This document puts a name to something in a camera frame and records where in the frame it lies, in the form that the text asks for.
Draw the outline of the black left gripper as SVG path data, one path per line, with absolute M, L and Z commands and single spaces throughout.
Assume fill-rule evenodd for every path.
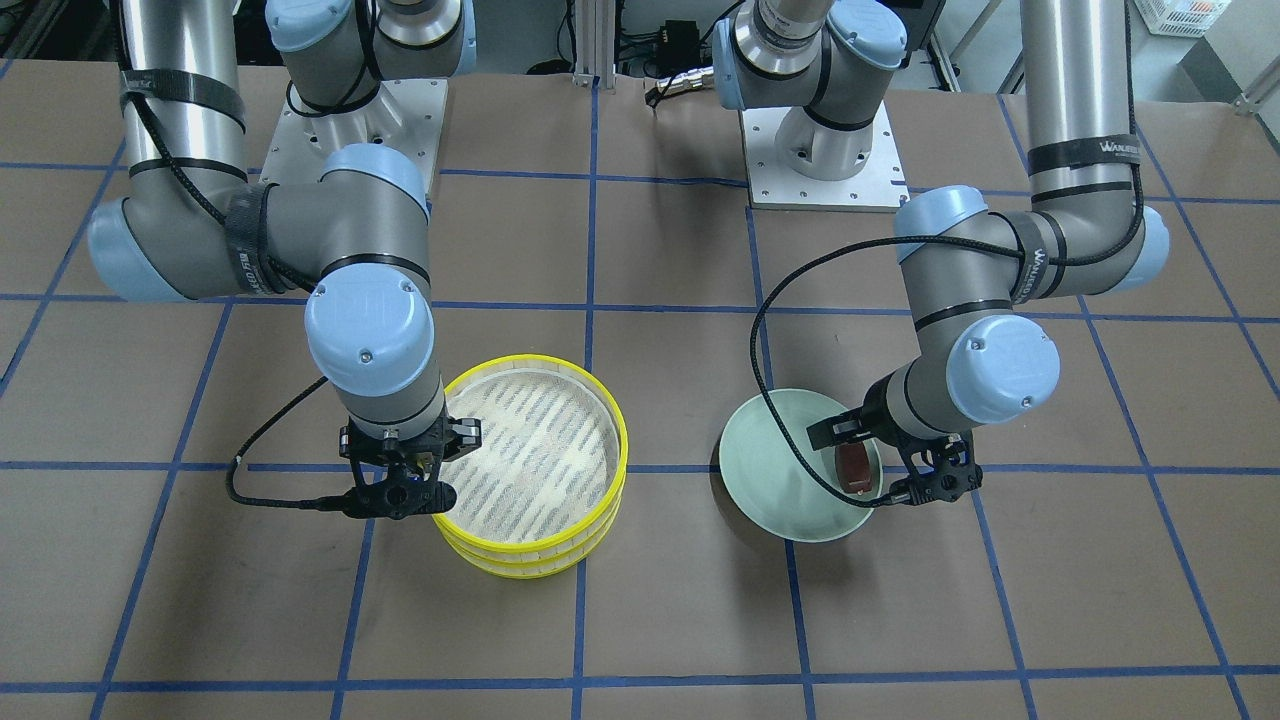
M 873 505 L 923 505 L 936 500 L 957 501 L 980 488 L 980 464 L 974 457 L 973 433 L 963 430 L 940 438 L 922 439 L 906 433 L 891 418 L 888 387 L 872 386 L 860 413 L 841 413 L 806 428 L 812 448 L 833 448 L 861 443 L 869 438 L 893 446 L 908 475 L 892 486 Z

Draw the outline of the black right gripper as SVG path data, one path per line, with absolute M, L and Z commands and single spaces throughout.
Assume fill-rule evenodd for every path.
M 430 515 L 451 511 L 458 498 L 440 479 L 442 465 L 483 446 L 477 418 L 439 416 L 411 439 L 366 436 L 353 423 L 340 429 L 339 455 L 349 461 L 355 487 L 338 500 L 349 518 Z

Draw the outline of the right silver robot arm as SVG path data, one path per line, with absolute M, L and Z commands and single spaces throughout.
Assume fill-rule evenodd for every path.
M 447 512 L 445 462 L 480 448 L 452 418 L 436 363 L 428 231 L 430 174 L 390 97 L 397 81 L 442 79 L 475 58 L 467 1 L 269 1 L 285 96 L 324 156 L 315 179 L 252 182 L 233 1 L 110 1 L 132 193 L 93 213 L 99 277 L 132 302 L 307 293 L 303 328 L 320 383 L 348 414 L 343 495 L 242 495 L 244 506 L 403 519 Z

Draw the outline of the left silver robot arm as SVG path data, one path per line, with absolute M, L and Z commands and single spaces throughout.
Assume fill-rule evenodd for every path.
M 920 354 L 876 382 L 860 407 L 808 428 L 833 448 L 833 480 L 799 466 L 849 506 L 952 502 L 977 489 L 973 430 L 1032 410 L 1055 391 L 1061 361 L 1015 306 L 1133 290 L 1170 254 L 1146 204 L 1124 1 L 1024 1 L 1030 209 L 991 211 L 970 186 L 940 187 L 895 214 Z M 876 1 L 751 1 L 716 24 L 713 67 L 723 106 L 788 108 L 801 118 L 799 172 L 844 177 L 818 151 L 863 149 L 876 104 L 905 47 Z

